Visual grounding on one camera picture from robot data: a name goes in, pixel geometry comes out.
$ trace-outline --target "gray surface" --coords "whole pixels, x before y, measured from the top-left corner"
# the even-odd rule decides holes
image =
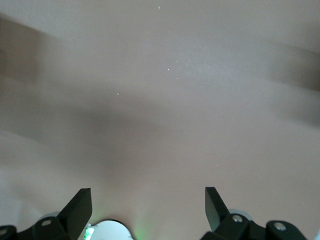
[[[23,230],[92,187],[92,223],[197,240],[215,186],[228,208],[313,239],[319,10],[318,0],[1,0],[0,224]]]

